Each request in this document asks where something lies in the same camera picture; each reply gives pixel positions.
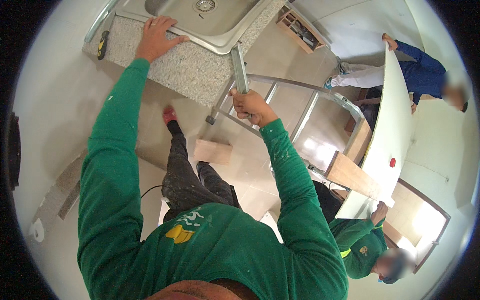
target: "white pants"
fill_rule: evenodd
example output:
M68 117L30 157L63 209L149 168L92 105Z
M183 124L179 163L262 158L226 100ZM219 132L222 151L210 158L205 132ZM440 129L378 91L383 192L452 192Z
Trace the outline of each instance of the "white pants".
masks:
M337 75L332 78L332 86L356 86L370 88L384 84L384 66L373 67L367 65L351 65L341 63L347 75Z

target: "hand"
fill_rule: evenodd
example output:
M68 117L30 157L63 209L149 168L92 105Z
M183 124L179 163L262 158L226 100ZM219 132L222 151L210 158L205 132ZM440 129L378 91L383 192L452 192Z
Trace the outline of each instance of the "hand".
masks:
M168 40L165 36L167 29L177 22L177 20L165 16L148 19L145 22L144 35L138 45L135 58L144 58L149 63L152 63L175 45L189 41L190 38L188 36L178 36L172 40Z
M373 226L377 225L378 222L382 221L383 218L386 217L388 213L388 206L385 204L385 202L380 201L377 206L377 210L373 212L372 216L370 217L370 220L373 223Z
M244 95L239 93L236 88L232 88L228 95L233 96L233 107L235 108L239 119L244 119L249 113L251 113L252 118L249 119L250 123L260 127L264 127L268 123L278 119L278 116L273 112L262 96L253 90L250 90Z
M382 41L386 41L388 43L388 51L396 50L398 48L396 41L389 37L386 33L382 35Z

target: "blue shirt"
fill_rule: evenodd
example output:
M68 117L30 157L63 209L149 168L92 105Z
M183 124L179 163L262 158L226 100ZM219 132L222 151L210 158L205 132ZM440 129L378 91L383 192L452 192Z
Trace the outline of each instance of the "blue shirt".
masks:
M446 70L436 59L422 50L395 40L398 51L410 55L416 61L399 61L409 92L413 92L413 103L418 104L422 94L442 98Z

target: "granite countertop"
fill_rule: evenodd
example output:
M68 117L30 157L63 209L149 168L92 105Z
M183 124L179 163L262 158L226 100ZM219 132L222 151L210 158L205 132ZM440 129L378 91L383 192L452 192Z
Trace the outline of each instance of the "granite countertop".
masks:
M285 0L272 0L247 28L239 39L244 55L284 4ZM115 16L104 59L126 68L135 56L143 26L140 21ZM101 30L97 30L92 41L84 44L83 51L96 56L100 36ZM167 32L168 39L174 37L175 34ZM193 42L186 42L155 60L148 78L201 105L212 107L232 74L233 64L229 54L218 55Z

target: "stainless steel sink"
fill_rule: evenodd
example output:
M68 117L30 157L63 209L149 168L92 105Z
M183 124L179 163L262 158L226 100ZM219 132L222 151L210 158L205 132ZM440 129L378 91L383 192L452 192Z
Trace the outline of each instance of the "stainless steel sink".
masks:
M117 15L146 22L167 15L179 22L170 31L217 54L227 54L272 0L125 0Z

